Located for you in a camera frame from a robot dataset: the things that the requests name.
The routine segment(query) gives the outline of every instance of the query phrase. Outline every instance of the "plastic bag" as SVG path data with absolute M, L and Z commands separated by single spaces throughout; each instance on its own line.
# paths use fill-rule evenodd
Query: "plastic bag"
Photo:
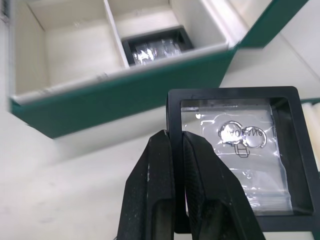
M 173 39 L 162 39 L 159 41 L 147 42 L 135 47 L 132 53 L 136 65 L 146 65 L 158 59 L 177 56 L 181 49 Z
M 189 107 L 181 117 L 182 130 L 206 138 L 239 179 L 256 215 L 292 214 L 270 105 Z

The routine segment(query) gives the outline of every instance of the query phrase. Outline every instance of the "black display frame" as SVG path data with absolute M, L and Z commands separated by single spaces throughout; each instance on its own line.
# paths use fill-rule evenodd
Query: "black display frame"
M 140 35 L 130 36 L 121 40 L 126 59 L 130 66 L 136 65 L 133 52 L 137 45 L 148 42 L 160 41 L 162 39 L 173 39 L 177 42 L 181 52 L 186 52 L 194 49 L 194 46 L 184 28 L 179 25 L 175 27 L 166 28 L 160 31 L 147 32 Z
M 174 89 L 166 103 L 176 191 L 175 232 L 189 233 L 186 213 L 181 103 L 186 100 L 269 99 L 293 215 L 263 215 L 263 232 L 312 232 L 320 228 L 320 179 L 298 90 L 292 86 Z

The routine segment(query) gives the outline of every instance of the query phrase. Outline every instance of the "white table surface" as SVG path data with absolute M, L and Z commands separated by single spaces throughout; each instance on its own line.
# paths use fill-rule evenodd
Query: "white table surface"
M 0 239 L 112 240 L 125 181 L 151 135 L 166 128 L 163 107 L 56 140 L 8 112 L 0 23 Z M 223 87 L 296 86 L 320 97 L 320 81 L 281 36 L 235 56 Z M 311 240 L 309 232 L 268 240 Z M 190 239 L 189 235 L 179 239 Z

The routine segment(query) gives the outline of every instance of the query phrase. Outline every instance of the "box compartment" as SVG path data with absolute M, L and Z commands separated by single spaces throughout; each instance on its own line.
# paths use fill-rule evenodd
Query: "box compartment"
M 128 65 L 103 0 L 17 1 L 16 95 L 112 74 Z

